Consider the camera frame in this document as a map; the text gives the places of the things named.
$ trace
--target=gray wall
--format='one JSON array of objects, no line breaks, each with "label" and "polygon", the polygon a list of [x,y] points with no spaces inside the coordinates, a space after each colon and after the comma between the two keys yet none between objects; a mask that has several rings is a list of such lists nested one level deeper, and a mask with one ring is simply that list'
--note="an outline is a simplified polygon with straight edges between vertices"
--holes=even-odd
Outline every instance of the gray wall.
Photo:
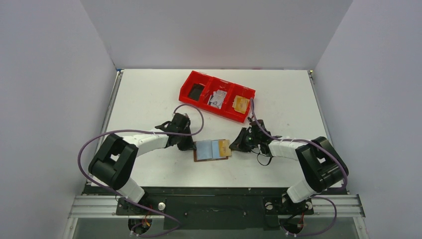
[{"label": "gray wall", "polygon": [[118,68],[313,69],[352,0],[81,0]]},{"label": "gray wall", "polygon": [[315,69],[371,238],[420,238],[422,1],[355,0]]},{"label": "gray wall", "polygon": [[78,0],[1,1],[0,238],[62,236],[114,78]]}]

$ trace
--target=white table surface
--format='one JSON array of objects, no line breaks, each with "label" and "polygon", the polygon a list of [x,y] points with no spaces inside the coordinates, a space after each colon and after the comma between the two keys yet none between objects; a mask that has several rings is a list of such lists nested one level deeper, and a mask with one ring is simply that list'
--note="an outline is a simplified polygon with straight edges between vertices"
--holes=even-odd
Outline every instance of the white table surface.
[{"label": "white table surface", "polygon": [[[314,139],[325,136],[311,82],[306,71],[293,70],[197,70],[256,90],[256,114],[273,135]],[[179,90],[191,70],[125,69],[107,131],[150,130],[172,119],[180,104]],[[191,131],[201,125],[198,112],[182,107],[192,121]],[[203,111],[205,126],[194,141],[235,140],[245,123]],[[262,163],[268,158],[260,156]],[[131,177],[139,186],[155,187],[290,187],[303,178],[299,162],[273,158],[261,166],[256,154],[233,152],[228,160],[194,162],[192,151],[176,146],[155,150],[136,159]]]}]

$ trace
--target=black bracket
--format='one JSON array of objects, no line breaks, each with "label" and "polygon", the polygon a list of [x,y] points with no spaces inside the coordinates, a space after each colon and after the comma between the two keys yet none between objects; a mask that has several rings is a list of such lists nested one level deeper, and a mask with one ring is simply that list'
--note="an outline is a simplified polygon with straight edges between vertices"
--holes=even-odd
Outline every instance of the black bracket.
[{"label": "black bracket", "polygon": [[314,214],[313,209],[307,208],[307,203],[312,203],[311,199],[304,200],[300,203],[287,204],[282,203],[281,197],[265,197],[262,199],[265,208],[265,215],[293,215],[304,212],[306,215]]},{"label": "black bracket", "polygon": [[[163,197],[163,196],[162,197],[143,197],[141,201],[139,202],[139,204],[143,206],[165,213],[166,209],[162,211],[158,209],[159,203],[166,204],[167,203],[166,197]],[[148,211],[146,209],[137,207],[129,203],[128,201],[126,201],[124,198],[118,199],[117,207],[116,207],[116,215],[132,216],[132,215],[145,215],[147,213]]]}]

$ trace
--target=red wire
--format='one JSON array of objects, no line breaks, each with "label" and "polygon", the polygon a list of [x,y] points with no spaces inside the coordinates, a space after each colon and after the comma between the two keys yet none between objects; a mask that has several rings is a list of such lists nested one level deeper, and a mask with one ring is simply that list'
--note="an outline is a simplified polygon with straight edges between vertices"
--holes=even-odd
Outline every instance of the red wire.
[{"label": "red wire", "polygon": [[305,213],[302,213],[302,217],[301,217],[301,219],[299,220],[298,224],[300,224],[300,223],[301,223],[301,221],[303,221],[304,217],[305,217]]},{"label": "red wire", "polygon": [[145,222],[145,224],[146,224],[146,217],[147,217],[150,213],[151,213],[151,211],[148,211],[148,212],[146,213],[146,215],[145,215],[144,219],[142,220],[143,222]]}]

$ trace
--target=red storage bin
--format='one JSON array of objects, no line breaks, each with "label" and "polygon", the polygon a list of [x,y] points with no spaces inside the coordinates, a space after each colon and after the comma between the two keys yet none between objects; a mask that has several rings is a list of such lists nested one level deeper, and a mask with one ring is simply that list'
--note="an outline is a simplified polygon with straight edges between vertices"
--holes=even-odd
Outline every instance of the red storage bin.
[{"label": "red storage bin", "polygon": [[[210,97],[217,90],[227,92],[222,102],[221,109],[209,105]],[[250,102],[248,103],[244,114],[237,112],[233,107],[236,96],[246,99],[254,98],[255,90],[192,71],[180,89],[179,101],[192,104],[216,115],[243,123],[249,114]]]}]

